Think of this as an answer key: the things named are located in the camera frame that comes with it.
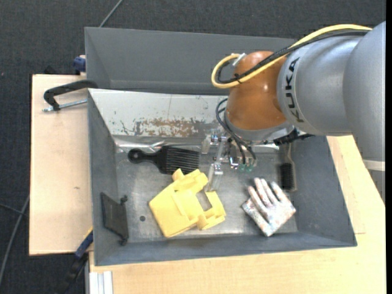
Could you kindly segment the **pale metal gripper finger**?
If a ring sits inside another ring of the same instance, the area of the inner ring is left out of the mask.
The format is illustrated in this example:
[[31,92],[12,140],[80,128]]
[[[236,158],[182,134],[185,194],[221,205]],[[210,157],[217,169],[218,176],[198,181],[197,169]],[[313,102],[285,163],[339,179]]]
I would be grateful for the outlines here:
[[208,187],[207,191],[214,191],[220,188],[224,172],[221,163],[215,162],[211,164],[208,171]]
[[211,148],[218,147],[220,143],[220,139],[221,139],[220,130],[214,129],[211,132],[208,132],[201,143],[201,153],[207,154],[211,150]]

